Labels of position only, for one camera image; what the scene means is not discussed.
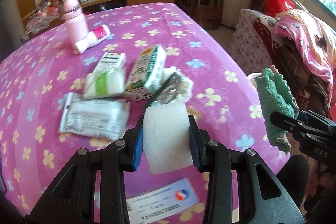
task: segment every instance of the red plastic bag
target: red plastic bag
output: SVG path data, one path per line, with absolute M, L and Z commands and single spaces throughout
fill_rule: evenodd
M 281 13 L 290 9 L 294 9 L 295 5 L 291 0 L 264 0 L 265 15 L 274 17 L 277 13 Z

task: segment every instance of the metal screw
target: metal screw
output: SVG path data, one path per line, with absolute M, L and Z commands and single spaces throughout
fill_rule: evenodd
M 215 146 L 218 145 L 218 142 L 217 142 L 217 141 L 213 141 L 213 140 L 209 140 L 208 144 L 209 144 L 210 146 L 215 147 Z
M 246 150 L 246 153 L 250 156 L 254 156 L 256 154 L 255 150 L 253 150 L 252 148 L 249 148 L 248 150 Z
M 125 145 L 125 141 L 123 140 L 123 139 L 120 139 L 120 140 L 116 140 L 115 141 L 115 145 L 116 146 L 123 146 L 123 145 Z
M 81 148 L 77 151 L 77 154 L 83 156 L 86 154 L 86 152 L 87 152 L 86 148 Z

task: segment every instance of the green cloth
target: green cloth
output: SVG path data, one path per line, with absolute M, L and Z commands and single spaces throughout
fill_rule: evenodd
M 299 114 L 299 107 L 295 98 L 291 94 L 283 75 L 273 73 L 270 68 L 264 69 L 261 77 L 255 78 L 255 82 L 269 143 L 272 146 L 277 146 L 280 151 L 288 153 L 291 146 L 287 140 L 287 132 L 273 125 L 269 117 L 272 112 L 278 111 L 296 118 Z

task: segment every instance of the purple bedsheet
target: purple bedsheet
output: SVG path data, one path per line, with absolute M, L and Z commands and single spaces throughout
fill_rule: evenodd
M 85 75 L 106 51 L 125 52 L 127 75 L 146 47 L 161 43 L 165 67 L 176 66 L 194 82 L 186 105 L 198 126 L 230 149 L 254 148 L 277 173 L 288 160 L 271 147 L 256 90 L 222 47 L 174 4 L 135 5 L 87 16 L 89 28 L 107 24 L 110 37 L 79 55 L 64 25 L 34 38 L 0 65 L 0 144 L 6 197 L 27 213 L 67 160 L 81 147 L 96 150 L 109 142 L 59 134 L 58 126 L 69 91 L 82 92 Z M 127 128 L 135 126 L 146 100 L 132 102 Z M 125 173 L 126 194 L 135 195 L 189 178 L 199 204 L 166 219 L 201 223 L 208 174 L 194 166 L 162 175 L 148 172 L 144 155 L 135 173 Z M 233 179 L 234 208 L 238 206 Z M 95 206 L 99 207 L 99 179 Z

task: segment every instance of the white bottle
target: white bottle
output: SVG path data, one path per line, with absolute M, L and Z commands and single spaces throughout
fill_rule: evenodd
M 77 48 L 78 52 L 82 54 L 86 51 L 87 48 L 94 47 L 98 45 L 100 42 L 105 40 L 111 31 L 109 27 L 105 24 L 95 28 L 93 31 L 89 32 L 84 39 L 75 43 L 75 47 Z

